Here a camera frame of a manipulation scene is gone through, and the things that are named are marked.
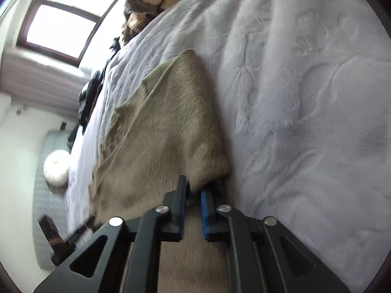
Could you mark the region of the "window with brown frame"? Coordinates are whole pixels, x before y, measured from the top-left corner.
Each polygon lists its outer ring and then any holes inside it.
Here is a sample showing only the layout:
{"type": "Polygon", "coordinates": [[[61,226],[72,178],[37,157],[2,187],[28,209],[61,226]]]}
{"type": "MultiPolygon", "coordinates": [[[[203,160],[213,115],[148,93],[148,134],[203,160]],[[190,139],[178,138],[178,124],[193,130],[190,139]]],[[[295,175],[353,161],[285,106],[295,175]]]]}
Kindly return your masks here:
{"type": "Polygon", "coordinates": [[[16,45],[78,67],[119,0],[32,0],[16,45]]]}

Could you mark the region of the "grey curtain left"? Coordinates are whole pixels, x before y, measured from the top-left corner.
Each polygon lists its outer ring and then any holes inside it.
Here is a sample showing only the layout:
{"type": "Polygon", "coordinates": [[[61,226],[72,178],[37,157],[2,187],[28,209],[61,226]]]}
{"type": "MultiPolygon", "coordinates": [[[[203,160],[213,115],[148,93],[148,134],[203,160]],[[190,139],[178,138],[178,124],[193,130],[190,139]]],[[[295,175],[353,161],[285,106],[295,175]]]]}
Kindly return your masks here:
{"type": "Polygon", "coordinates": [[[71,65],[20,48],[1,56],[1,91],[22,105],[78,119],[79,93],[89,76],[71,65]]]}

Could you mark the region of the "lavender plush bed blanket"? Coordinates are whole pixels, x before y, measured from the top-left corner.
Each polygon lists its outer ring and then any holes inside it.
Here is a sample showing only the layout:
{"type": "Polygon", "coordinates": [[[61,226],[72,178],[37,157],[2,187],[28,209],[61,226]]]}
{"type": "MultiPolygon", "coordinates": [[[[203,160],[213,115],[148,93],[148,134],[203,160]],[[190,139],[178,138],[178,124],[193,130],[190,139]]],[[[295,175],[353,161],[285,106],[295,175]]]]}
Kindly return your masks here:
{"type": "Polygon", "coordinates": [[[195,50],[213,81],[236,208],[274,216],[352,292],[390,251],[390,38],[365,0],[180,0],[114,57],[72,152],[68,229],[87,219],[115,107],[195,50]]]}

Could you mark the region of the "white round pillow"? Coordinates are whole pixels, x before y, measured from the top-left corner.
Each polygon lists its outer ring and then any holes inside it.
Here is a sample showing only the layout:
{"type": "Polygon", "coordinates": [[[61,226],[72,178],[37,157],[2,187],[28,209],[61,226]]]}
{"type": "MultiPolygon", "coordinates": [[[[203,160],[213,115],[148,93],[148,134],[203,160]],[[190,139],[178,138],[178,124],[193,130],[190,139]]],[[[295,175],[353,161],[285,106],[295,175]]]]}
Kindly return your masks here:
{"type": "Polygon", "coordinates": [[[70,153],[64,149],[55,150],[45,158],[43,175],[51,187],[62,188],[68,183],[70,161],[70,153]]]}

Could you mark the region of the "brown knit sweater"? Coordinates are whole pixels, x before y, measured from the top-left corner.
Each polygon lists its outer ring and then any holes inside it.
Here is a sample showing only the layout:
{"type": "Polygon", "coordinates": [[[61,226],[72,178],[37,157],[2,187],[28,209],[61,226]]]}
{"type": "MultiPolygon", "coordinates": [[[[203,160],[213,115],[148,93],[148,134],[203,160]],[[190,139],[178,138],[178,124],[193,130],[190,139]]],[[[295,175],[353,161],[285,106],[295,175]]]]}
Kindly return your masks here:
{"type": "MultiPolygon", "coordinates": [[[[116,109],[93,170],[90,212],[97,226],[140,217],[177,188],[181,175],[197,194],[228,173],[209,80],[196,53],[186,50],[153,69],[116,109]]],[[[204,240],[191,201],[183,240],[162,244],[158,291],[226,289],[223,246],[204,240]]]]}

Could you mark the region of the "black clothes pile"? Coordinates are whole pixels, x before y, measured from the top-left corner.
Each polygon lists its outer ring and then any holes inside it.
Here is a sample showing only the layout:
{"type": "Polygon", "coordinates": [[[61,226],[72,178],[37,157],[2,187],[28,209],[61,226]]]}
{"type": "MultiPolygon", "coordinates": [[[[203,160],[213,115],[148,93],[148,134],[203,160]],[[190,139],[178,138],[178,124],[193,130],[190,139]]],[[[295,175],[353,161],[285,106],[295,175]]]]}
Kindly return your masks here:
{"type": "Polygon", "coordinates": [[[69,149],[73,148],[74,142],[76,140],[77,131],[79,128],[82,129],[82,134],[85,133],[91,114],[94,107],[96,106],[96,101],[98,100],[99,94],[103,86],[103,80],[105,72],[109,62],[115,57],[117,52],[121,49],[119,42],[119,37],[113,39],[113,43],[110,46],[109,57],[102,70],[97,70],[92,78],[84,85],[81,93],[79,94],[79,109],[78,109],[78,123],[68,136],[67,146],[69,149]]]}

